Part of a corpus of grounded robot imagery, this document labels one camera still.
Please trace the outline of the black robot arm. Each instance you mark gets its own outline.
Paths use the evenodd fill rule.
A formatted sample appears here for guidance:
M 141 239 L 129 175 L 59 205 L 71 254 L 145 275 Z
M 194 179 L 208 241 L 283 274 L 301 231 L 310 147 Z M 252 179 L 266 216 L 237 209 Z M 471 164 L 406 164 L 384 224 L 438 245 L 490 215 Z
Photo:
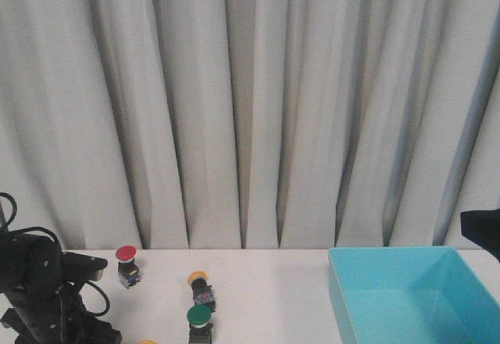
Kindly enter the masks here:
M 470 210 L 460 213 L 462 235 L 499 260 L 499 212 Z
M 17 343 L 119 343 L 122 335 L 80 294 L 95 286 L 107 260 L 64 252 L 51 235 L 1 233 L 1 293 L 11 307 L 1 323 Z

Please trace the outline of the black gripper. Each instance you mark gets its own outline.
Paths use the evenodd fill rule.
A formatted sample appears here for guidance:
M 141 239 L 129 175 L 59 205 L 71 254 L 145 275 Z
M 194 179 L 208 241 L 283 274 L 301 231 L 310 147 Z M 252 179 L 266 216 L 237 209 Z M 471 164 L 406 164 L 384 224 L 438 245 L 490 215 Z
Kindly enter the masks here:
M 16 343 L 120 343 L 121 333 L 99 319 L 109 311 L 110 301 L 98 280 L 64 282 L 41 296 L 30 294 L 15 278 L 1 278 L 1 294 L 12 305 L 1 323 L 18 333 Z M 80 290 L 86 284 L 104 298 L 103 311 L 85 307 Z

